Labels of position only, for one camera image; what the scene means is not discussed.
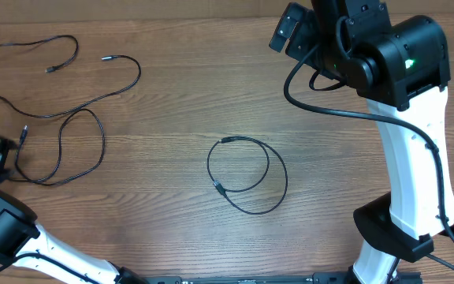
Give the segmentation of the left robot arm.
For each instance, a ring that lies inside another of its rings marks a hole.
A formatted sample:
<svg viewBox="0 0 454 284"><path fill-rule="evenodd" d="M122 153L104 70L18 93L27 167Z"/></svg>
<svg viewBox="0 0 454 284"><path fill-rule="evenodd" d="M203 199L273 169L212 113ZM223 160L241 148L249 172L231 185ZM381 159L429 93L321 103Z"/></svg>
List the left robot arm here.
<svg viewBox="0 0 454 284"><path fill-rule="evenodd" d="M9 170L5 162L17 145L0 136L0 181ZM126 267L83 254L49 234L37 222L36 213L0 190L0 272L25 267L64 283L146 283Z"/></svg>

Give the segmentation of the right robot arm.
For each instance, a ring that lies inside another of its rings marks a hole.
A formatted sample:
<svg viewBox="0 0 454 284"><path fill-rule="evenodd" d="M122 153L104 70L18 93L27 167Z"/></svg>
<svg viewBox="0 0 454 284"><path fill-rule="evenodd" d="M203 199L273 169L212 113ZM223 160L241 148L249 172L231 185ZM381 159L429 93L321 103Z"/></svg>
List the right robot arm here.
<svg viewBox="0 0 454 284"><path fill-rule="evenodd" d="M315 1L287 5L270 41L333 89L350 87L367 101L365 113L312 106L300 109L375 121L390 190L354 211L363 237L346 272L317 272L315 283L420 283L400 273L401 261L432 258L434 236L454 243L454 194L445 141L450 66L442 27L417 15L392 24L380 1Z"/></svg>

